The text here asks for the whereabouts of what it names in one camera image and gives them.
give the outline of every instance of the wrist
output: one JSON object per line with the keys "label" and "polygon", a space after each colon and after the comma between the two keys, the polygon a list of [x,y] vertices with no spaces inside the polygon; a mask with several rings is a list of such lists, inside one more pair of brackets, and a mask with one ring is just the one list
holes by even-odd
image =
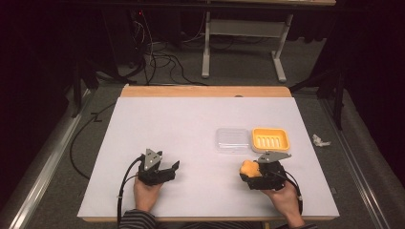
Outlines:
{"label": "wrist", "polygon": [[285,218],[289,228],[299,228],[305,225],[305,222],[300,214],[287,214]]}
{"label": "wrist", "polygon": [[150,212],[151,211],[151,208],[149,208],[147,206],[142,206],[141,204],[135,205],[135,209],[143,211],[143,212]]}

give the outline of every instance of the hand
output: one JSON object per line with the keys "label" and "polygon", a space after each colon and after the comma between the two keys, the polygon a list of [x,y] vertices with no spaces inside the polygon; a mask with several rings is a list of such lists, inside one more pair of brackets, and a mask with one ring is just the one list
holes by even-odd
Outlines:
{"label": "hand", "polygon": [[141,211],[150,212],[159,197],[161,184],[148,186],[135,177],[134,197],[135,208]]}
{"label": "hand", "polygon": [[261,191],[271,199],[277,211],[286,218],[290,228],[303,226],[305,223],[299,211],[295,187],[287,181],[284,185],[285,187],[278,191]]}

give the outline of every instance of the white table surface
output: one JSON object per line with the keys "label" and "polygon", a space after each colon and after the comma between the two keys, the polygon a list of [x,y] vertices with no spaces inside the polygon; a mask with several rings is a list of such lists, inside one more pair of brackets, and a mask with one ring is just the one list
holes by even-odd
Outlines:
{"label": "white table surface", "polygon": [[[292,97],[121,97],[101,145],[78,217],[117,216],[117,194],[128,166],[146,148],[163,151],[160,169],[177,160],[176,179],[165,183],[152,211],[160,220],[277,219],[280,215],[260,191],[239,176],[246,159],[216,147],[220,128],[282,128],[292,157],[281,160],[298,181],[307,219],[339,216],[302,117]],[[130,173],[138,170],[136,164]],[[133,183],[125,186],[122,213],[133,209]]]}

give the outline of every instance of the cable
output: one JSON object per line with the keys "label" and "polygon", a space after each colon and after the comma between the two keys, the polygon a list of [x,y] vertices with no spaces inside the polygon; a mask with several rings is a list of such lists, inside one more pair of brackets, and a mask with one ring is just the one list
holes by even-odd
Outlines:
{"label": "cable", "polygon": [[[153,55],[153,53],[151,53],[151,56],[153,56],[153,60],[154,60],[154,62],[156,63],[156,59],[155,59],[155,56]],[[152,76],[148,79],[148,76],[147,76],[147,74],[146,74],[146,70],[144,71],[145,72],[145,78],[146,78],[146,86],[149,86],[150,85],[150,82],[152,81],[152,79],[155,77],[155,72],[156,72],[156,65],[155,66],[153,66],[153,71],[152,71]]]}
{"label": "cable", "polygon": [[122,212],[122,198],[123,198],[123,194],[124,194],[124,186],[126,184],[126,182],[131,178],[128,177],[129,172],[131,171],[132,167],[142,159],[142,156],[138,157],[137,159],[135,159],[131,165],[128,167],[127,172],[125,173],[125,176],[121,182],[121,187],[119,188],[119,194],[118,194],[118,202],[117,202],[117,226],[119,228],[119,224],[121,223],[121,212]]}
{"label": "cable", "polygon": [[286,174],[290,175],[292,177],[292,179],[295,181],[292,181],[290,178],[288,177],[284,177],[278,173],[275,172],[271,172],[272,174],[274,174],[275,176],[281,177],[283,179],[285,179],[287,182],[289,182],[290,184],[292,184],[292,186],[294,186],[295,190],[297,191],[297,200],[298,200],[298,210],[300,211],[300,215],[303,214],[303,209],[304,209],[304,203],[303,203],[303,198],[301,195],[301,190],[300,187],[298,186],[298,182],[295,180],[295,178],[292,176],[292,174],[290,174],[289,172],[285,171]]}
{"label": "cable", "polygon": [[[203,35],[196,38],[196,39],[194,39],[194,40],[190,40],[190,41],[187,41],[187,42],[182,43],[182,44],[184,46],[187,46],[187,47],[190,47],[190,48],[199,48],[199,47],[202,47],[205,44],[205,40],[203,40],[202,38],[204,38]],[[196,42],[196,43],[198,42],[198,43],[196,45],[191,45],[192,42]]]}
{"label": "cable", "polygon": [[200,33],[201,33],[202,30],[203,30],[203,23],[204,23],[204,22],[205,22],[205,12],[202,14],[202,23],[201,23],[201,25],[200,25],[199,31],[197,31],[196,35],[195,35],[193,38],[188,39],[188,40],[184,40],[184,41],[182,41],[182,43],[187,43],[187,42],[190,42],[190,41],[198,40],[198,39],[200,39],[201,37],[203,37],[203,35],[200,35]]}
{"label": "cable", "polygon": [[105,81],[118,81],[118,82],[125,83],[125,84],[127,84],[127,83],[128,84],[137,84],[136,80],[130,80],[129,77],[132,77],[132,76],[140,73],[140,71],[142,71],[146,66],[145,59],[141,58],[138,66],[137,66],[137,68],[135,70],[133,70],[132,72],[130,72],[128,74],[125,74],[124,76],[121,76],[121,75],[119,75],[117,73],[113,73],[113,72],[111,72],[111,71],[109,71],[107,69],[104,69],[103,67],[97,65],[95,62],[93,62],[91,60],[87,60],[87,61],[88,61],[88,63],[90,65],[92,65],[96,69],[100,69],[101,72],[106,73],[106,74],[108,74],[109,76],[112,77],[112,78],[104,77],[102,75],[97,74],[96,75],[97,78],[105,80]]}
{"label": "cable", "polygon": [[152,61],[151,57],[152,57],[152,55],[153,55],[153,40],[152,40],[152,33],[151,33],[151,31],[149,30],[148,23],[146,22],[146,16],[145,16],[145,13],[143,12],[143,10],[141,10],[140,12],[142,13],[143,21],[145,22],[145,26],[146,26],[146,29],[148,30],[148,34],[149,34],[149,38],[150,38],[150,44],[151,44],[151,48],[150,48],[150,49],[151,49],[151,51],[150,51],[151,56],[149,57],[149,65],[150,65],[150,64],[151,64],[151,61]]}
{"label": "cable", "polygon": [[88,120],[88,121],[80,128],[80,130],[75,134],[75,136],[74,136],[74,138],[73,138],[73,140],[72,140],[72,142],[71,142],[71,147],[70,147],[70,149],[69,149],[69,159],[70,159],[70,161],[71,161],[72,166],[74,167],[74,169],[75,169],[82,177],[84,177],[84,178],[86,178],[86,179],[90,179],[90,177],[87,176],[87,175],[85,175],[83,172],[81,172],[81,171],[77,168],[77,166],[75,165],[75,161],[74,161],[74,157],[73,157],[73,153],[74,153],[74,152],[73,152],[73,148],[74,148],[74,145],[75,145],[75,141],[76,141],[77,137],[80,135],[80,133],[81,133],[92,121],[96,120],[96,119],[98,118],[98,116],[99,116],[101,113],[103,113],[104,111],[106,111],[106,110],[109,109],[110,107],[114,106],[115,104],[116,104],[116,102],[114,102],[114,103],[108,105],[106,108],[102,109],[102,110],[99,111],[98,113],[93,113],[94,116],[93,116],[90,120]]}
{"label": "cable", "polygon": [[209,43],[209,48],[211,48],[213,50],[222,50],[222,51],[224,51],[224,50],[229,49],[233,44],[234,44],[234,39],[231,37],[230,38],[230,44],[228,44],[226,47],[224,47],[224,48],[215,48],[214,46],[212,46],[212,42],[210,42]]}
{"label": "cable", "polygon": [[132,38],[134,39],[135,45],[137,45],[137,43],[138,43],[136,37],[139,34],[139,27],[142,28],[142,40],[140,41],[140,44],[143,44],[143,41],[145,40],[145,28],[138,21],[133,21],[133,23],[136,23],[138,25],[138,31],[135,32],[135,34],[132,35]]}
{"label": "cable", "polygon": [[[156,68],[167,67],[170,63],[174,63],[174,66],[171,67],[171,69],[170,69],[169,76],[170,76],[170,78],[171,78],[175,83],[177,83],[177,84],[182,84],[182,85],[189,85],[189,84],[192,84],[192,85],[208,86],[207,84],[204,84],[204,83],[201,83],[201,82],[194,82],[194,81],[191,81],[191,80],[189,80],[188,78],[186,78],[185,75],[184,75],[184,67],[182,66],[180,60],[179,60],[175,55],[173,55],[173,54],[166,54],[166,53],[163,53],[163,52],[157,52],[157,53],[151,53],[151,56],[153,56],[153,58],[151,59],[150,66],[154,68],[154,72],[153,72],[152,77],[149,78],[149,79],[147,79],[146,85],[150,85],[150,83],[151,83],[151,81],[152,81],[152,78],[153,78],[153,76],[154,76],[154,73],[155,73]],[[164,63],[163,65],[161,65],[161,66],[158,66],[157,60],[159,60],[159,59],[167,60],[167,62],[165,62],[165,63]],[[180,83],[180,82],[176,81],[176,80],[172,77],[172,72],[173,72],[174,68],[175,68],[177,65],[179,65],[179,66],[181,67],[181,77],[182,77],[185,81],[187,81],[187,83]]]}
{"label": "cable", "polygon": [[258,37],[259,39],[257,41],[245,41],[245,40],[238,39],[239,37],[245,37],[245,36],[233,37],[233,39],[235,40],[236,43],[248,44],[248,45],[255,45],[255,44],[259,44],[259,43],[264,43],[269,39],[269,37]]}
{"label": "cable", "polygon": [[125,183],[126,182],[128,182],[128,180],[130,180],[130,179],[132,179],[132,178],[134,178],[134,177],[136,177],[137,175],[133,175],[133,176],[131,176],[131,177],[128,177],[126,180],[125,180]]}

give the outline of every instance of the orange sponge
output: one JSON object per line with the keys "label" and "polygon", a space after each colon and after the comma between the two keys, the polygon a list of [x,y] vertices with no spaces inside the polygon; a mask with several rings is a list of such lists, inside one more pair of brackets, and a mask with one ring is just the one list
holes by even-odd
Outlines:
{"label": "orange sponge", "polygon": [[256,161],[245,160],[242,163],[242,167],[239,170],[240,174],[246,175],[248,177],[261,177],[262,174],[259,171],[259,163]]}

